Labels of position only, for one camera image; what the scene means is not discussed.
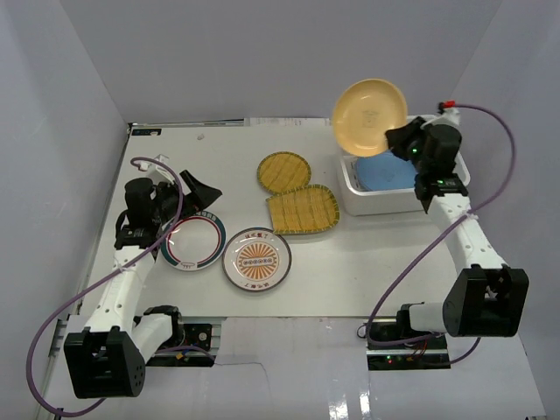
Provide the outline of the blue plate with bear print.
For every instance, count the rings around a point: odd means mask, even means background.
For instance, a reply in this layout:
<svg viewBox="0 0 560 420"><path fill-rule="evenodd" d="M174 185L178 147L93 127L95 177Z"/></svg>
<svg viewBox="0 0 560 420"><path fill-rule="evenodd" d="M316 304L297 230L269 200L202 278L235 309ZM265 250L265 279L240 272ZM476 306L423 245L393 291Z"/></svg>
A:
<svg viewBox="0 0 560 420"><path fill-rule="evenodd" d="M360 185L370 192L413 188L417 175L411 162L395 157L390 151L359 157L355 172Z"/></svg>

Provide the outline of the white plate green red rim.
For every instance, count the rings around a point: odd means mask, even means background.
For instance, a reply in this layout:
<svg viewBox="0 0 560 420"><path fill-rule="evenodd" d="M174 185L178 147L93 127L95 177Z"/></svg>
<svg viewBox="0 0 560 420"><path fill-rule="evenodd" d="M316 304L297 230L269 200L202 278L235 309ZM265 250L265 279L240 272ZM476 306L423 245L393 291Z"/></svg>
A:
<svg viewBox="0 0 560 420"><path fill-rule="evenodd" d="M177 270L203 270L219 259L226 242L227 232L221 219L201 211L175 225L162 243L161 254Z"/></svg>

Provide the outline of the yellow plate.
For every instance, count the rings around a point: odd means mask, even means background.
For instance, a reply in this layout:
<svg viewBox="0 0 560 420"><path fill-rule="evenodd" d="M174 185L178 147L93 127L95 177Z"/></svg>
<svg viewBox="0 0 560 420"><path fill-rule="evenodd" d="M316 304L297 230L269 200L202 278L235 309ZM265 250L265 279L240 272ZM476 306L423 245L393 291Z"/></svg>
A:
<svg viewBox="0 0 560 420"><path fill-rule="evenodd" d="M339 147L359 158L388 150L385 133L407 123L408 106L401 90L383 79L354 83L337 100L332 128Z"/></svg>

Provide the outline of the white plate orange sunburst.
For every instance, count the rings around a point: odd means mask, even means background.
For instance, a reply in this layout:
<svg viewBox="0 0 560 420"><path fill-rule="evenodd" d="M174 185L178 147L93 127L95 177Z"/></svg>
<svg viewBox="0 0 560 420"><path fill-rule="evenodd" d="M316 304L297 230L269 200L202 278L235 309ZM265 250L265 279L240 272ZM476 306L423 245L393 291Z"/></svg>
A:
<svg viewBox="0 0 560 420"><path fill-rule="evenodd" d="M222 268L236 288L251 293L270 291L289 274L291 248L287 241L264 227L244 229L234 235L222 254Z"/></svg>

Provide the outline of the fan-shaped woven bamboo tray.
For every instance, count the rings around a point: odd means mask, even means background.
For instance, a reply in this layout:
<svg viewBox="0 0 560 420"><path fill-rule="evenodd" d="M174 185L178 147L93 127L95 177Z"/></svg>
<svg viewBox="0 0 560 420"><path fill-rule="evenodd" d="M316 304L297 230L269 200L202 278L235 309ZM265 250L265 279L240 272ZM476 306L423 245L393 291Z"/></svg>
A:
<svg viewBox="0 0 560 420"><path fill-rule="evenodd" d="M340 221L333 192L325 185L306 185L266 199L272 230L277 235L325 232Z"/></svg>

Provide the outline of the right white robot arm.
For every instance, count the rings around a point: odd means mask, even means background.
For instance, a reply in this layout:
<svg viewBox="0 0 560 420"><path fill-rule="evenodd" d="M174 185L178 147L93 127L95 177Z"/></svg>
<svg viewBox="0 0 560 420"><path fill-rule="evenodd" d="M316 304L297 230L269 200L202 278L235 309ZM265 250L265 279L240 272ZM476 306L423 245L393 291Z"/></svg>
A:
<svg viewBox="0 0 560 420"><path fill-rule="evenodd" d="M415 195L440 229L457 278L440 303L402 307L396 341L413 349L427 332L452 337L513 337L529 289L523 269L510 267L490 245L475 218L465 184L455 172L462 142L451 125L418 117L386 133L389 150L416 170Z"/></svg>

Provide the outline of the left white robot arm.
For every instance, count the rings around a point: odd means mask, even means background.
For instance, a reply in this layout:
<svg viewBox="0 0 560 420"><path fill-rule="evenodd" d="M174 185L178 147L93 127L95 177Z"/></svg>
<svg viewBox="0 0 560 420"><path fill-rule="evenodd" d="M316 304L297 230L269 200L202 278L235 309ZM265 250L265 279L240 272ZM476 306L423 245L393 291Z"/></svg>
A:
<svg viewBox="0 0 560 420"><path fill-rule="evenodd" d="M137 315L137 304L158 254L157 241L175 219L210 207L221 191L182 171L180 183L134 178L124 187L126 208L115 224L115 276L81 332L70 332L64 355L76 397L136 397L145 367L160 349L183 344L179 308L153 306ZM180 191L180 184L189 193Z"/></svg>

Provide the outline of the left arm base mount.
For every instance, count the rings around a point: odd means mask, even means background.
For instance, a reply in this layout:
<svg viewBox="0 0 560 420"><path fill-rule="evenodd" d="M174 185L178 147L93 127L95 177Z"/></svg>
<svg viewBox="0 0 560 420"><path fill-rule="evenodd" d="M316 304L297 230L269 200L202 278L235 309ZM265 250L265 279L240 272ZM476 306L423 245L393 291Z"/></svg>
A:
<svg viewBox="0 0 560 420"><path fill-rule="evenodd" d="M221 327L216 324L184 324L182 347L199 347L213 356L217 354ZM180 352L158 353L148 362L149 367L160 368L210 368L214 362L204 353L184 349Z"/></svg>

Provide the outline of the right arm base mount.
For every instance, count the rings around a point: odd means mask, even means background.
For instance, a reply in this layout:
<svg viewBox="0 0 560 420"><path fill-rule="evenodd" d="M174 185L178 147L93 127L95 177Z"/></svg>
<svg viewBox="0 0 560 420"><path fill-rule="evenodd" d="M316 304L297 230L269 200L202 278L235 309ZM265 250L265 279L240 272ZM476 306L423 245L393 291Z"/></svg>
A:
<svg viewBox="0 0 560 420"><path fill-rule="evenodd" d="M403 340L395 318L379 318L373 322L373 340ZM445 336L398 346L367 344L367 368L370 372L419 371L450 369L450 355Z"/></svg>

